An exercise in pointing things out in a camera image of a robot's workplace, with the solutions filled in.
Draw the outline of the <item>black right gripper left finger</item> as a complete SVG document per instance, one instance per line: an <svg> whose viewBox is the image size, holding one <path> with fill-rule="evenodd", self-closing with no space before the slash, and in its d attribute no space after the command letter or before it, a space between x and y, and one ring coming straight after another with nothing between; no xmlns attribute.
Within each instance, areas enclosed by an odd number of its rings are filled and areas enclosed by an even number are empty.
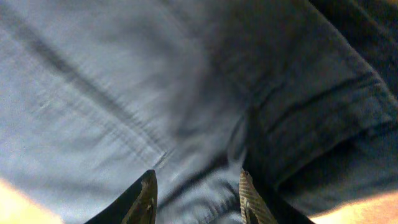
<svg viewBox="0 0 398 224"><path fill-rule="evenodd" d="M150 169L85 224L155 224L157 196L157 177Z"/></svg>

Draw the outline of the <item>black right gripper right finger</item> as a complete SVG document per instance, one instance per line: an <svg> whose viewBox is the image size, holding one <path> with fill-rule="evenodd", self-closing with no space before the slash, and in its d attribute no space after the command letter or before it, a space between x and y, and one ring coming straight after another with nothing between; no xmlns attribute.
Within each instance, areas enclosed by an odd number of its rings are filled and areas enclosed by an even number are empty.
<svg viewBox="0 0 398 224"><path fill-rule="evenodd" d="M241 170L239 202L244 224L314 224L267 184L259 190L249 172Z"/></svg>

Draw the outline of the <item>navy blue shorts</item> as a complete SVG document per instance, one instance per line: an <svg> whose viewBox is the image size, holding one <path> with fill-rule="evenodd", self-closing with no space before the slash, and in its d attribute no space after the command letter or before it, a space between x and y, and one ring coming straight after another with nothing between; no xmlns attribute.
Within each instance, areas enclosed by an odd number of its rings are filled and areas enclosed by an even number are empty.
<svg viewBox="0 0 398 224"><path fill-rule="evenodd" d="M305 215L397 190L397 5L1 2L1 177L84 223L145 171L157 223L240 223L241 166Z"/></svg>

